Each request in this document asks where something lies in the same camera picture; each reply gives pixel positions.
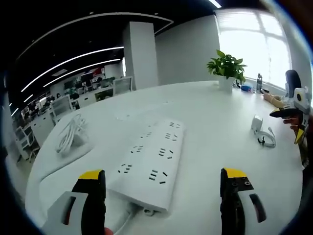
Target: black ceiling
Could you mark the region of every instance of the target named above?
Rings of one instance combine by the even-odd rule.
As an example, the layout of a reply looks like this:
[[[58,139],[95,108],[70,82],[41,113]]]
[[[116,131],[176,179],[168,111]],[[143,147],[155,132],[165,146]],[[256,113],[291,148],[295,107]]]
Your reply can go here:
[[[258,0],[217,1],[225,8],[262,7]],[[65,60],[95,50],[122,46],[122,31],[129,21],[151,22],[155,32],[169,23],[134,15],[94,17],[98,14],[128,12],[154,16],[158,13],[158,17],[174,21],[167,30],[183,22],[211,15],[215,9],[208,0],[7,1],[2,5],[1,13],[1,22],[5,25],[2,30],[0,71],[5,70],[8,74],[10,102],[18,107],[30,94],[35,96],[43,92],[43,85],[55,79],[51,75],[61,69],[73,71],[90,64],[122,58],[123,50],[111,50],[76,59],[45,74],[21,93],[30,81]],[[38,40],[67,22],[90,16],[94,18],[71,23]]]

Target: charging cable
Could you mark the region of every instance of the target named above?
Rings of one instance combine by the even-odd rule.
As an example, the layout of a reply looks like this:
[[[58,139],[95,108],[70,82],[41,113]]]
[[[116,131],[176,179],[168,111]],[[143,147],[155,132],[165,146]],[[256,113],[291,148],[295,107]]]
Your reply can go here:
[[[82,136],[85,135],[84,125],[86,120],[81,117],[81,114],[75,115],[66,127],[60,132],[59,137],[61,138],[60,142],[56,146],[57,153],[62,155],[70,151],[70,147],[73,144],[74,138],[77,142],[84,142]]]
[[[268,128],[269,132],[265,132],[265,131],[254,131],[254,134],[257,136],[258,138],[258,142],[259,144],[261,144],[262,146],[265,147],[269,147],[269,148],[274,148],[276,146],[276,139],[275,139],[275,135],[273,133],[272,128]],[[266,142],[264,140],[264,137],[267,137],[268,139],[271,140],[271,142]]]

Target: potted plant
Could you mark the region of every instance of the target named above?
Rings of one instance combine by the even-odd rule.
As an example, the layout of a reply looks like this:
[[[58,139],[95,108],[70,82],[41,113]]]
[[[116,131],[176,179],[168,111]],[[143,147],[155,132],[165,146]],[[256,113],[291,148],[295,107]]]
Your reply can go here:
[[[216,50],[219,58],[211,58],[213,61],[207,63],[210,74],[223,76],[219,80],[220,88],[228,93],[232,93],[232,85],[235,80],[243,84],[246,79],[244,77],[246,65],[241,64],[242,59],[236,59],[231,55],[225,55],[220,50]]]

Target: electrical outlet socket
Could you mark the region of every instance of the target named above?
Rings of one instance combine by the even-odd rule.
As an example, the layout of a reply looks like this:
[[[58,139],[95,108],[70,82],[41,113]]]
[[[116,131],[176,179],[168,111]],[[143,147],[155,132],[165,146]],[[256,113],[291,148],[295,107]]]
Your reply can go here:
[[[144,208],[168,211],[184,130],[181,122],[167,119],[150,126],[145,135],[139,134],[119,168],[110,175],[108,189]],[[129,170],[125,170],[127,165],[131,165]]]

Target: round white desk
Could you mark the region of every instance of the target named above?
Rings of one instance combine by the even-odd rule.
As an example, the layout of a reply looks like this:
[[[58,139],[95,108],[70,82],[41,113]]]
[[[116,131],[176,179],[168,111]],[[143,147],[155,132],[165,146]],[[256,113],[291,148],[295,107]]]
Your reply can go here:
[[[223,167],[248,175],[266,210],[263,234],[278,234],[299,207],[302,166],[294,133],[280,118],[269,116],[273,108],[259,94],[239,89],[224,94],[211,81],[139,90],[75,111],[55,126],[34,162],[26,190],[27,213],[35,224],[43,225],[43,212],[46,216],[47,209],[72,189],[80,174],[102,168],[109,178],[142,124],[166,117],[186,126],[170,210],[152,217],[139,211],[123,234],[221,234]],[[59,164],[57,136],[76,113],[86,119],[93,150],[40,183]],[[274,149],[257,142],[250,129],[254,115],[264,119],[264,130],[273,129]]]

